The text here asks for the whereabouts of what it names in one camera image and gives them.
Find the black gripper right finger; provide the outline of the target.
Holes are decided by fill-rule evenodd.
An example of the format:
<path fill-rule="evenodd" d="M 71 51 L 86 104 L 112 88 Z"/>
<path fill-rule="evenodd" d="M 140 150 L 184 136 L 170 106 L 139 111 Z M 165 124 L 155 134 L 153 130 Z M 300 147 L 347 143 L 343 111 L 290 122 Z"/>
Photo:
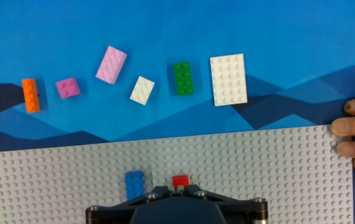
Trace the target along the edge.
<path fill-rule="evenodd" d="M 226 221 L 237 219 L 238 223 L 268 224 L 268 201 L 262 197 L 238 200 L 201 189 L 198 185 L 186 185 L 183 196 L 206 200 L 215 204 Z"/>

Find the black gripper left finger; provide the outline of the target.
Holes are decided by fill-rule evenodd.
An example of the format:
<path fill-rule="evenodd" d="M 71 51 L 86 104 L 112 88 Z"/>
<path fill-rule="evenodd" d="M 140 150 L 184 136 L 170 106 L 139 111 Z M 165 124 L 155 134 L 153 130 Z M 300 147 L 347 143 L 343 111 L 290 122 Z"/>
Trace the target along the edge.
<path fill-rule="evenodd" d="M 134 212 L 142 205 L 149 202 L 155 202 L 160 199 L 169 198 L 173 195 L 173 191 L 167 186 L 156 186 L 154 189 L 138 196 L 134 199 L 120 203 L 113 207 L 105 207 L 102 205 L 91 205 L 85 210 L 85 223 L 86 224 L 99 224 L 108 221 L 120 221 L 131 219 Z"/>

